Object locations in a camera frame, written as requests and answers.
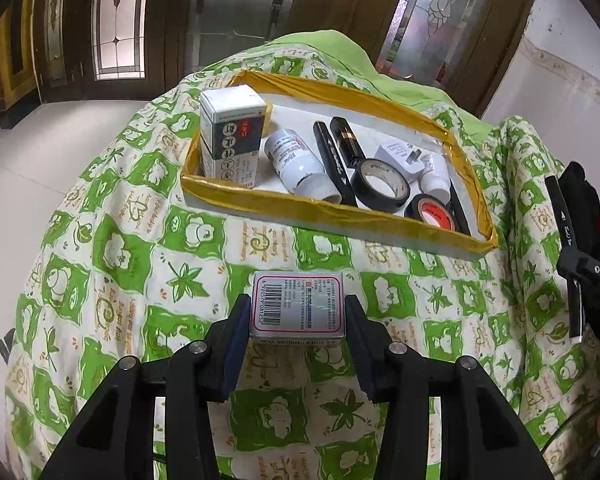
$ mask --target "tiled floor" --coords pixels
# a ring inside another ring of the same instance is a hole
[[[140,101],[42,105],[13,130],[0,129],[0,339],[14,326],[15,304],[62,196],[120,132]],[[0,356],[0,459],[4,460],[6,366]]]

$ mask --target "black cable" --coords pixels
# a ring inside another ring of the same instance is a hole
[[[546,450],[549,449],[549,446],[554,442],[554,440],[562,434],[562,432],[564,431],[564,428],[566,428],[574,418],[577,418],[578,416],[580,416],[582,414],[583,410],[586,410],[587,408],[593,406],[597,402],[600,402],[600,396],[596,397],[593,400],[590,400],[583,406],[579,407],[575,412],[571,413],[571,415],[569,415],[567,417],[567,419],[560,426],[558,426],[558,429],[555,430],[555,433],[549,437],[549,440],[546,441],[546,444],[544,444],[544,446],[542,446],[542,450],[540,453],[545,454]]]

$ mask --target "black pen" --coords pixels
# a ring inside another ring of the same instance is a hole
[[[353,188],[349,182],[347,171],[344,169],[338,149],[336,148],[327,125],[322,121],[314,123],[315,141],[318,143],[318,150],[322,157],[322,164],[327,175],[333,182],[334,186],[342,196],[342,204],[358,207],[356,195],[353,193]]]

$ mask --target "white wall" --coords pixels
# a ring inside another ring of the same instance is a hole
[[[482,119],[522,115],[600,196],[600,30],[579,0],[536,0],[523,40]]]
[[[600,29],[579,0],[536,0],[525,35],[536,47],[600,79]]]

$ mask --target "green and white blanket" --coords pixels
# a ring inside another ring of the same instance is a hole
[[[341,270],[346,293],[357,294],[395,339],[436,359],[476,356],[539,446],[600,393],[600,345],[590,335],[581,346],[570,344],[564,282],[555,273],[558,233],[543,178],[561,165],[533,128],[510,118],[492,130],[432,98],[438,91],[409,83],[392,93],[388,85],[396,82],[361,76],[368,60],[345,67],[327,47],[299,38],[324,36],[283,38],[184,78],[133,116],[58,206],[17,304],[6,383],[17,478],[39,476],[121,356],[159,359],[202,338],[238,294],[250,292],[258,269]],[[358,52],[348,49],[349,58]],[[417,96],[414,107],[453,131],[474,165],[500,247],[470,263],[187,208],[178,177],[199,124],[200,91],[244,69],[398,102],[408,92]],[[158,452],[163,410],[158,402]],[[346,345],[250,342],[236,391],[209,410],[221,471],[247,479],[371,478],[386,418],[386,406],[360,391]],[[583,420],[552,446],[555,472],[588,443],[590,424]],[[430,404],[429,449],[427,478],[436,478],[438,400]],[[162,465],[155,473],[166,478]]]

